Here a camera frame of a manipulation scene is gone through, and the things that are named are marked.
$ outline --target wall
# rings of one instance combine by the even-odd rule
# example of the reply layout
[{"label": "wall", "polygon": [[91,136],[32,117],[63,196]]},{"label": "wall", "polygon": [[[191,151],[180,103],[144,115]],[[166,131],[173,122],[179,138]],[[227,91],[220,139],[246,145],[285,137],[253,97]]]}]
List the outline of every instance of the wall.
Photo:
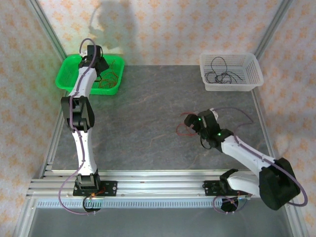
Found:
[{"label": "wall", "polygon": [[302,208],[311,236],[316,236],[316,4],[294,1],[260,65],[265,84],[262,107],[274,147],[290,160],[308,192]]},{"label": "wall", "polygon": [[11,236],[59,111],[61,61],[25,0],[0,1],[0,236]]},{"label": "wall", "polygon": [[198,65],[254,52],[281,0],[39,0],[67,54],[87,36],[130,65]]}]

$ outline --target plastic tray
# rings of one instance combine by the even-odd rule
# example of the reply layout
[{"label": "plastic tray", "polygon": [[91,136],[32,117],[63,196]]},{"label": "plastic tray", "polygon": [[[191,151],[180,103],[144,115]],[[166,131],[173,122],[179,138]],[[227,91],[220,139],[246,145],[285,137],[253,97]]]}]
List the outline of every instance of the plastic tray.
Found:
[{"label": "plastic tray", "polygon": [[[117,84],[111,88],[109,88],[111,85],[108,85],[105,88],[100,88],[100,84],[98,82],[95,82],[92,85],[90,94],[115,95],[119,89],[119,85],[122,79],[124,60],[116,55],[104,55],[103,57],[109,64],[110,68],[102,72],[101,77],[103,77],[103,79],[113,80],[114,74],[108,73],[111,72],[111,70],[113,69],[113,72],[118,76]],[[73,90],[79,75],[78,64],[80,63],[80,61],[81,56],[79,54],[71,55],[64,60],[56,77],[56,85],[58,88],[67,90],[68,92],[71,92]]]},{"label": "plastic tray", "polygon": [[[217,58],[212,63],[212,70],[211,62],[215,57],[222,57],[227,69],[224,61]],[[202,53],[199,65],[205,89],[208,91],[250,91],[264,82],[258,60],[252,53]],[[217,75],[230,72],[235,79],[229,80],[229,77],[226,77],[223,79],[226,83],[217,83],[214,73],[208,74],[205,78],[205,74],[213,71]]]}]

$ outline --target white plastic basket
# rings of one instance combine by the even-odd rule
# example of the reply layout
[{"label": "white plastic basket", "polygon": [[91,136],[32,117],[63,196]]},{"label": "white plastic basket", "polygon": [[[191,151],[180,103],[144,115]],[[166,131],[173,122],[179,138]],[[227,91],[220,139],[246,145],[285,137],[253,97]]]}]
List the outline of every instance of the white plastic basket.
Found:
[{"label": "white plastic basket", "polygon": [[[216,57],[222,57],[225,60],[227,69],[225,62]],[[208,91],[250,91],[263,85],[258,60],[252,53],[202,53],[199,58],[199,66],[205,89]],[[217,83],[216,75],[225,72],[232,77],[219,76],[217,79],[223,83]]]}]

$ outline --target green basket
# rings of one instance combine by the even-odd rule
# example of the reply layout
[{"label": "green basket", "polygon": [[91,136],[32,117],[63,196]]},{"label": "green basket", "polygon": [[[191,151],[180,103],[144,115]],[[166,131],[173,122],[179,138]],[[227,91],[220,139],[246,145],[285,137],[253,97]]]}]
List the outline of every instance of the green basket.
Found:
[{"label": "green basket", "polygon": [[[93,83],[90,94],[115,95],[119,89],[122,79],[124,60],[116,55],[104,55],[103,57],[109,64],[110,68],[101,73],[101,77],[103,79],[101,84],[99,82]],[[71,55],[64,60],[56,77],[56,85],[58,88],[67,90],[68,92],[73,90],[79,75],[78,64],[80,62],[81,56],[79,54]],[[117,83],[113,86],[109,82],[105,84],[105,80],[117,80]]]}]

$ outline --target table surface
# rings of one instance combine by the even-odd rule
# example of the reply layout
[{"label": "table surface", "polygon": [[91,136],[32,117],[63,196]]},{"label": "table surface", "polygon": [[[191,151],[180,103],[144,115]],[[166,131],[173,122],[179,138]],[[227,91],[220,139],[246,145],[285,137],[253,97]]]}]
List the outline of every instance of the table surface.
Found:
[{"label": "table surface", "polygon": [[[252,117],[237,135],[268,155],[251,92],[206,91],[199,66],[126,66],[114,96],[91,95],[95,114],[92,132],[99,170],[246,169],[216,149],[206,150],[198,136],[179,136],[183,112],[237,107]],[[221,128],[234,129],[248,119],[241,112],[218,112]],[[71,132],[63,125],[54,170],[75,170],[77,152]]]}]

